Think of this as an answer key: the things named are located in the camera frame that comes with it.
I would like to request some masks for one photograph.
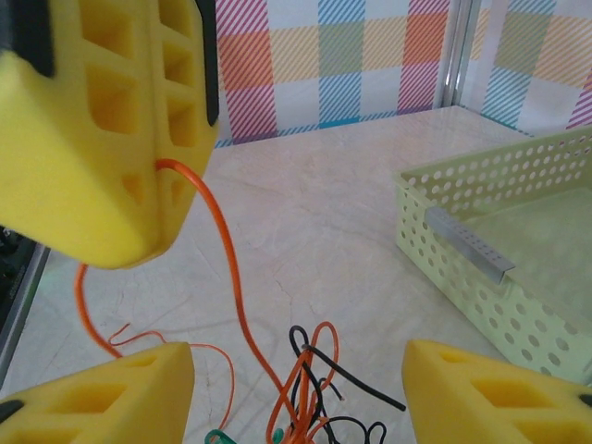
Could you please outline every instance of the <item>white marble surface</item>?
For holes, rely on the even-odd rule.
[[[448,108],[216,150],[205,180],[235,241],[253,334],[280,376],[295,360],[290,325],[312,332],[325,319],[339,331],[340,362],[400,400],[408,339],[499,357],[395,246],[392,173],[521,138]],[[75,261],[51,254],[3,395],[109,360],[80,326],[71,290],[75,268]],[[226,258],[199,198],[167,254],[132,270],[91,270],[86,288],[92,317],[106,335],[129,321],[134,331],[158,328],[171,340],[212,342],[228,351],[238,385],[227,432],[241,443],[263,442],[277,393],[241,335]],[[122,351],[156,343],[141,339]],[[195,351],[194,358],[197,384],[185,441],[201,443],[224,412],[228,369],[211,351]],[[409,413],[340,377],[336,383],[346,401],[327,395],[330,413],[384,421],[387,442],[414,442]],[[351,432],[344,442],[361,442],[357,431],[337,430]]]

